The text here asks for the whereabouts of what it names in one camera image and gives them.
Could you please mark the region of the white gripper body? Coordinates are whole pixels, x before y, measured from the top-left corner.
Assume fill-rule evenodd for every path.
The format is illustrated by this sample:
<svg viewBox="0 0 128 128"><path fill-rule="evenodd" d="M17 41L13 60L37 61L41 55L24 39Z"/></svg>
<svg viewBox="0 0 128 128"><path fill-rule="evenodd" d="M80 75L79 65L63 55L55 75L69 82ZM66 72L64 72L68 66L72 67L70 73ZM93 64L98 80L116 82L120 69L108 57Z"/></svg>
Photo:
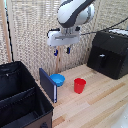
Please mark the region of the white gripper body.
<svg viewBox="0 0 128 128"><path fill-rule="evenodd" d="M47 34L47 44L50 47L75 44L79 42L80 34L78 31L73 34L62 34L59 30L49 31Z"/></svg>

